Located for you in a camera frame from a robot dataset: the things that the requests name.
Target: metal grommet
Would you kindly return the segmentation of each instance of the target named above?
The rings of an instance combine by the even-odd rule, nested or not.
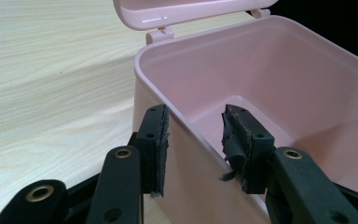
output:
[[[132,154],[131,150],[123,148],[121,150],[118,150],[115,153],[115,156],[119,159],[124,159],[124,158],[129,157],[131,154]]]
[[[54,188],[51,185],[42,185],[28,192],[25,199],[30,203],[40,202],[48,198],[53,191]]]
[[[299,160],[302,158],[301,153],[294,151],[294,150],[290,150],[290,149],[286,149],[283,154],[290,158],[290,159],[294,159],[294,160]]]

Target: box lid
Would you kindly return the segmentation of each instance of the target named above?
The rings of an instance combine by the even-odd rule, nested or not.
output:
[[[149,30],[238,11],[270,7],[278,0],[114,0],[121,21]]]

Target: wooden table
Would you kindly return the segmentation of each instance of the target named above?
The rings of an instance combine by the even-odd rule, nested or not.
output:
[[[252,17],[241,12],[174,25],[176,36]],[[131,136],[133,57],[145,45],[112,1],[0,0],[0,211],[23,187],[67,188],[101,171]],[[146,223],[171,223],[145,199]]]

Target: pink plastic box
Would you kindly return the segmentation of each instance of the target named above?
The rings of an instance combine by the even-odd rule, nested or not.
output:
[[[221,145],[225,104],[248,109],[276,147],[309,152],[332,181],[358,191],[358,57],[257,10],[274,2],[115,0],[117,14],[136,30],[245,9],[264,16],[178,39],[159,29],[136,55],[133,129],[151,105],[165,103],[172,111],[160,203],[175,223],[269,222],[259,197],[218,178],[230,171]],[[197,8],[203,10],[194,16]]]

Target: lid hinge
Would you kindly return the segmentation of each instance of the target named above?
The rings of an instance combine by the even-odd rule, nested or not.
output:
[[[251,14],[256,19],[260,19],[262,17],[271,15],[271,12],[269,11],[269,9],[254,9],[254,10],[251,10]]]
[[[161,27],[158,30],[146,34],[146,45],[162,40],[174,39],[174,32],[171,27]]]

